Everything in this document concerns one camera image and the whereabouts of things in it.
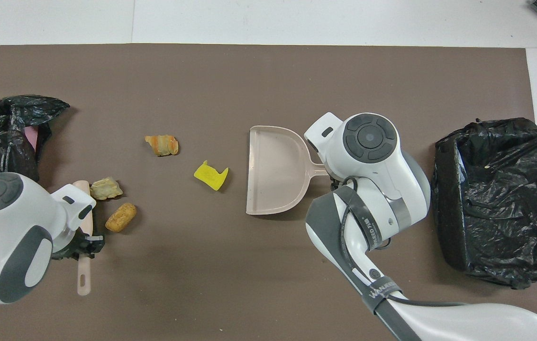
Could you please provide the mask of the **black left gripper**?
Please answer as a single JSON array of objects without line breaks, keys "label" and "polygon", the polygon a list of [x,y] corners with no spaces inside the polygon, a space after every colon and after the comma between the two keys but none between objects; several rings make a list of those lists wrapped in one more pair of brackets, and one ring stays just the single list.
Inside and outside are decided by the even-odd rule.
[{"label": "black left gripper", "polygon": [[[105,244],[104,235],[89,235],[88,237],[88,257],[94,259],[95,255],[101,252]],[[64,248],[52,253],[52,260],[62,260],[71,258],[78,260],[84,252],[84,233],[75,232],[73,239]]]}]

